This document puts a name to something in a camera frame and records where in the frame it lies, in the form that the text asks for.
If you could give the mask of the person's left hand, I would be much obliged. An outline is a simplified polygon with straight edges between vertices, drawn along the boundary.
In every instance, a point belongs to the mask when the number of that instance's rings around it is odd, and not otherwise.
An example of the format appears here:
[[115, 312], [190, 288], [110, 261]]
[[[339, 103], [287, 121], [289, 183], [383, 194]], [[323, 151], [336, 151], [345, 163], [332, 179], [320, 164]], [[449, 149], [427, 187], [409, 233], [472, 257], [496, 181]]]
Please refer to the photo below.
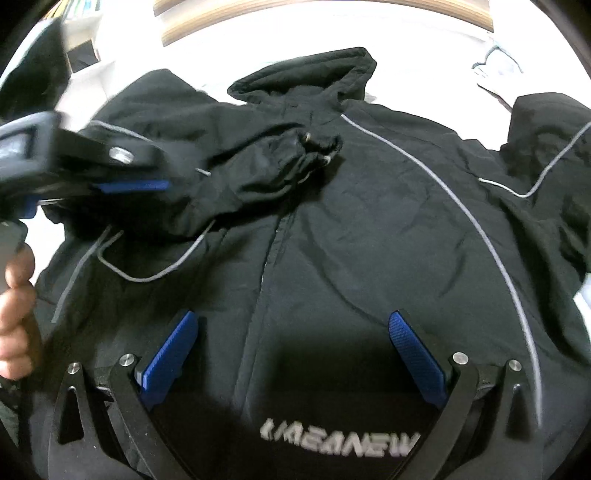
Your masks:
[[24, 244], [8, 261], [1, 294], [1, 376], [21, 380], [41, 364], [42, 341], [34, 316], [37, 299], [30, 280], [35, 269], [31, 248]]

